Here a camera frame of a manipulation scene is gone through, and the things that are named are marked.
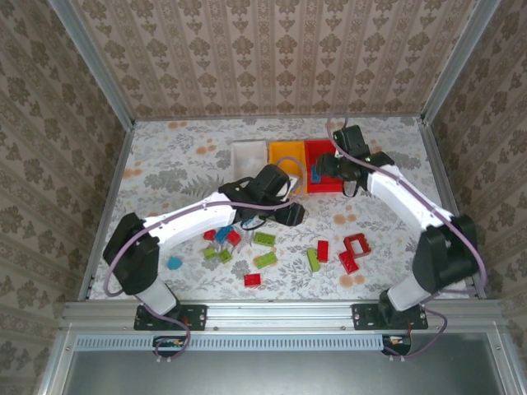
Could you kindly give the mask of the red lego window frame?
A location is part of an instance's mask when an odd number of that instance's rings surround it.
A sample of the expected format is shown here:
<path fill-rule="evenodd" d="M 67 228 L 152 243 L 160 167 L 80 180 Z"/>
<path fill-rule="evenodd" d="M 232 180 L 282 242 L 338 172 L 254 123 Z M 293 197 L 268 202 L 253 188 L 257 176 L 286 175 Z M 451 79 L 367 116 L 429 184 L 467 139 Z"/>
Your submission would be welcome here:
<path fill-rule="evenodd" d="M 371 246 L 363 233 L 349 235 L 343 242 L 347 251 L 354 258 L 363 258 L 371 253 Z"/>

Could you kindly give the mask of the red plastic bin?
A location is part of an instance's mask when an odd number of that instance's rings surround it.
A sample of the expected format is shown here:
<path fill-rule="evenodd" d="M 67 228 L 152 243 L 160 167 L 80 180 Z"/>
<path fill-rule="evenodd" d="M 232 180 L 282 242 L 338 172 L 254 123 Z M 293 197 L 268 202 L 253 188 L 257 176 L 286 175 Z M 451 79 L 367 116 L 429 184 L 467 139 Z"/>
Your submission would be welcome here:
<path fill-rule="evenodd" d="M 321 154 L 334 154 L 334 147 L 328 139 L 306 140 L 305 141 L 305 161 L 308 166 L 308 193 L 340 193 L 343 188 L 343 181 L 335 178 L 321 179 L 320 184 L 312 184 L 310 181 L 311 166 L 315 165 Z"/>

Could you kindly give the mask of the yellow plastic bin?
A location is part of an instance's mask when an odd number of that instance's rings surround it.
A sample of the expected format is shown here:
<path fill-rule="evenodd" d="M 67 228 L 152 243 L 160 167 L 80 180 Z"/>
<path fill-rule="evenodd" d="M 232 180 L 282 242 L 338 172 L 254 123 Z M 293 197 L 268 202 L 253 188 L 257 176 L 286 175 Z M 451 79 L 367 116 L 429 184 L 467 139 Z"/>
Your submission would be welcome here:
<path fill-rule="evenodd" d="M 268 163 L 278 165 L 286 174 L 296 176 L 299 183 L 307 175 L 305 143 L 303 141 L 275 141 L 268 144 Z"/>

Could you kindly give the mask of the white plastic bin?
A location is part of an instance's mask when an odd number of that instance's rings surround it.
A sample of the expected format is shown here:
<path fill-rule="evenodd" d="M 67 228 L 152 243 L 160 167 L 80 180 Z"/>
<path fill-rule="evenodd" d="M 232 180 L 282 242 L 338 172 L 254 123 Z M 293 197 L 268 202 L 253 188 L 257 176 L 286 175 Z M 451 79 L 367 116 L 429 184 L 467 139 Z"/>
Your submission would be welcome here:
<path fill-rule="evenodd" d="M 234 180 L 255 177 L 267 163 L 266 141 L 243 141 L 231 144 L 231 167 Z"/>

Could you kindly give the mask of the grey metal panel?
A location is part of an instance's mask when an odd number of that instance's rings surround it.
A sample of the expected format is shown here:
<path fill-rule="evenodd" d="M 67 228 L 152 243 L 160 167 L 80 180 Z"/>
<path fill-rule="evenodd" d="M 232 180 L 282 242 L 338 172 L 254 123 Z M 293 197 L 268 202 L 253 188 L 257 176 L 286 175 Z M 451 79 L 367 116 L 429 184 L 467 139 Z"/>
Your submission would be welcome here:
<path fill-rule="evenodd" d="M 511 337 L 454 333 L 421 354 L 379 351 L 84 351 L 58 338 L 38 395 L 527 395 Z"/>

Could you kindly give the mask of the aluminium table end rail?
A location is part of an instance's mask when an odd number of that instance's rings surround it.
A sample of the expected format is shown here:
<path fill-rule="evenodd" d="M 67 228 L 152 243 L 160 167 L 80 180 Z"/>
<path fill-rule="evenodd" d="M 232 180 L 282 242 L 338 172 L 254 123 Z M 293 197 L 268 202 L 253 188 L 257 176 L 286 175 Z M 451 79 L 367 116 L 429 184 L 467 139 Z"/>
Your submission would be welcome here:
<path fill-rule="evenodd" d="M 170 122 L 170 121 L 217 121 L 217 120 L 262 120 L 262 119 L 351 119 L 351 118 L 418 118 L 419 113 L 401 114 L 261 114 L 261 115 L 227 115 L 227 116 L 202 116 L 202 117 L 164 117 L 164 118 L 136 118 L 133 123 L 139 122 Z"/>

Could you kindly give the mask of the aluminium table side rail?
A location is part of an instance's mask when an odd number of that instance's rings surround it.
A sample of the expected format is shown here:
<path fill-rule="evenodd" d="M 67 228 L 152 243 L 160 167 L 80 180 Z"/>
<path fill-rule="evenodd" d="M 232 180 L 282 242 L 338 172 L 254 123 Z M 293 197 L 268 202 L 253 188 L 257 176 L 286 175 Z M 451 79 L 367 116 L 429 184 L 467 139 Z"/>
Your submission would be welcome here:
<path fill-rule="evenodd" d="M 96 270 L 102 257 L 102 250 L 104 248 L 105 237 L 111 222 L 111 215 L 114 210 L 114 205 L 119 192 L 119 186 L 123 178 L 124 170 L 128 160 L 128 155 L 134 138 L 135 124 L 129 128 L 123 140 L 123 145 L 119 152 L 118 160 L 114 169 L 113 178 L 110 183 L 108 195 L 105 201 L 104 209 L 101 214 L 100 222 L 94 238 L 94 243 L 91 248 L 91 253 L 86 265 L 86 271 L 82 279 L 82 284 L 78 293 L 77 301 L 83 302 L 91 292 L 91 284 L 96 275 Z"/>
<path fill-rule="evenodd" d="M 457 203 L 450 186 L 450 181 L 448 180 L 448 174 L 441 159 L 441 153 L 433 135 L 431 126 L 428 123 L 421 121 L 419 123 L 419 130 L 422 136 L 423 145 L 426 149 L 427 158 L 431 166 L 431 171 L 434 176 L 436 189 L 441 200 L 441 206 L 450 211 L 455 216 L 460 216 L 460 211 L 457 207 Z M 476 255 L 473 255 L 472 253 L 472 256 L 478 265 L 477 273 L 471 276 L 473 292 L 479 299 L 486 299 L 487 294 L 485 287 L 487 285 L 487 269 L 482 257 L 478 252 L 477 247 L 474 246 L 473 248 Z"/>

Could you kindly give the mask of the aluminium mounting rail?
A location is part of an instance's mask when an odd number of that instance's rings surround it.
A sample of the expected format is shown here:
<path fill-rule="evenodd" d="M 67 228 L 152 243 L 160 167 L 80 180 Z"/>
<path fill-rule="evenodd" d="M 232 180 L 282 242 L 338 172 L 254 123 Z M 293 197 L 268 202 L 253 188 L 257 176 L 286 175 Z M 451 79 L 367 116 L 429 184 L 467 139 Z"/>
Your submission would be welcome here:
<path fill-rule="evenodd" d="M 206 332 L 351 332 L 369 300 L 205 301 Z M 138 303 L 90 300 L 66 304 L 62 329 L 87 332 L 131 331 Z M 506 328 L 495 300 L 433 300 L 432 312 L 447 318 L 447 332 L 490 332 Z"/>

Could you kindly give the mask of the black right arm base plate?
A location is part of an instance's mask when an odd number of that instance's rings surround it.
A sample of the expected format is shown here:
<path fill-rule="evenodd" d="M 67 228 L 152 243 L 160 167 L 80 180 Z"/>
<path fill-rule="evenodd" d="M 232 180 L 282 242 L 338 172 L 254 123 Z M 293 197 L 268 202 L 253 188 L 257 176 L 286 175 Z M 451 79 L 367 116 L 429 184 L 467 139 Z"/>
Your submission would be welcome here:
<path fill-rule="evenodd" d="M 353 304 L 355 330 L 428 329 L 427 315 L 420 306 L 398 311 L 382 304 Z"/>

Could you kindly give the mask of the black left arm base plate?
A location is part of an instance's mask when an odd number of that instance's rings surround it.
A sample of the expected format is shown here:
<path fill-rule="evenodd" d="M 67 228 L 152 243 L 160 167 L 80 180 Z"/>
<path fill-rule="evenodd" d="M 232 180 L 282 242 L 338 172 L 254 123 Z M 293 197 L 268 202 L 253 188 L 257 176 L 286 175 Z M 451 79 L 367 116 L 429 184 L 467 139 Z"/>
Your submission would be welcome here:
<path fill-rule="evenodd" d="M 206 326 L 208 307 L 205 304 L 182 304 L 176 306 L 166 317 L 176 319 L 191 331 L 203 331 Z M 151 315 L 143 305 L 136 310 L 133 328 L 136 331 L 184 331 L 179 325 Z"/>

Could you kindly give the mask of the aluminium frame post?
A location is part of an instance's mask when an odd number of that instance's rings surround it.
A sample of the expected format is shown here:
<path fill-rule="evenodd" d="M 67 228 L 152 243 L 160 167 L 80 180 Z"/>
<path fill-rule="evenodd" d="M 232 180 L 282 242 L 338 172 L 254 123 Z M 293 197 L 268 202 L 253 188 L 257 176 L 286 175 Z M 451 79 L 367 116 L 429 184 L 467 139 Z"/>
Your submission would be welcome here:
<path fill-rule="evenodd" d="M 96 47 L 96 42 L 91 37 L 87 24 L 82 21 L 72 0 L 49 0 L 49 2 L 77 51 L 96 79 L 96 83 L 123 126 L 124 131 L 126 133 L 132 131 L 135 120 L 132 110 L 121 94 L 117 79 L 112 76 L 103 53 Z"/>
<path fill-rule="evenodd" d="M 501 0 L 478 0 L 461 34 L 431 90 L 421 112 L 422 121 L 430 125 L 452 91 L 455 81 L 468 63 L 470 54 L 487 28 Z"/>

